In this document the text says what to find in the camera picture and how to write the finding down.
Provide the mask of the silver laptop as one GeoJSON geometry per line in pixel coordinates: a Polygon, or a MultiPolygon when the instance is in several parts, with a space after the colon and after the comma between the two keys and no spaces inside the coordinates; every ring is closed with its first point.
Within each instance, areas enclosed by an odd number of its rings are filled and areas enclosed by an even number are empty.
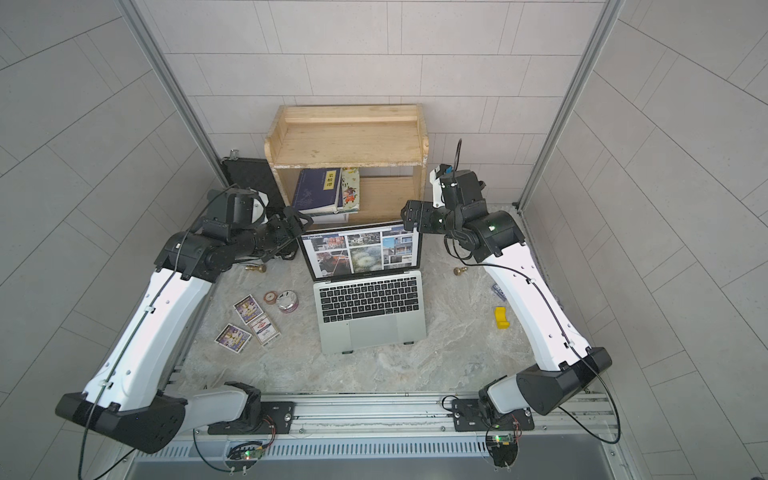
{"type": "Polygon", "coordinates": [[[298,243],[313,280],[323,353],[427,337],[420,233],[384,222],[312,231],[298,243]]]}

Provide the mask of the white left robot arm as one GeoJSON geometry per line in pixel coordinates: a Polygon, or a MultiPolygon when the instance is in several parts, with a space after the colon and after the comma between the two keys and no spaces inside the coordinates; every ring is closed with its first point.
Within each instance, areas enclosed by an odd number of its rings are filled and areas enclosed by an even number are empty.
{"type": "Polygon", "coordinates": [[[115,348],[80,392],[67,393],[58,417],[144,453],[156,453],[190,429],[213,425],[227,434],[263,424],[261,393],[241,382],[168,396],[163,381],[189,323],[218,277],[242,260],[261,263],[296,252],[313,224],[291,206],[269,212],[266,195],[212,190],[185,231],[172,235],[154,262],[143,299],[115,348]]]}

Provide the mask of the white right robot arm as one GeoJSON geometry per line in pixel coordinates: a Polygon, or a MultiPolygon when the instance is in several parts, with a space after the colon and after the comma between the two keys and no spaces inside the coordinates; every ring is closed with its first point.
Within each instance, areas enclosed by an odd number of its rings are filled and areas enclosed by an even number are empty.
{"type": "Polygon", "coordinates": [[[518,410],[547,415],[560,409],[601,378],[612,364],[609,353],[591,346],[568,320],[522,229],[508,212],[488,210],[485,185],[474,172],[442,164],[429,178],[432,200],[410,200],[401,211],[406,230],[439,234],[452,257],[465,250],[460,258],[465,267],[484,268],[521,323],[535,358],[533,366],[480,390],[480,417],[495,428],[518,410]]]}

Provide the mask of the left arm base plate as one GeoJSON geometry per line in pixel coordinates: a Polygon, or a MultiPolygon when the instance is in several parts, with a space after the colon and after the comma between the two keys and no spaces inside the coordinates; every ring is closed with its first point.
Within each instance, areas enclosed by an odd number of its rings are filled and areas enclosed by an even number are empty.
{"type": "Polygon", "coordinates": [[[207,427],[209,435],[288,434],[293,422],[294,402],[261,402],[246,406],[241,416],[229,422],[217,422],[207,427]]]}

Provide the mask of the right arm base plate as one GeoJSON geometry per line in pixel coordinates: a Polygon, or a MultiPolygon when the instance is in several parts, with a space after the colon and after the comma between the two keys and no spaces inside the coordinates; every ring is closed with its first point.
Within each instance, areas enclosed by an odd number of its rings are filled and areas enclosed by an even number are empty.
{"type": "Polygon", "coordinates": [[[477,398],[459,398],[448,395],[441,400],[441,407],[450,413],[457,432],[481,432],[486,430],[523,432],[533,431],[535,424],[528,408],[510,413],[498,413],[491,404],[477,398]]]}

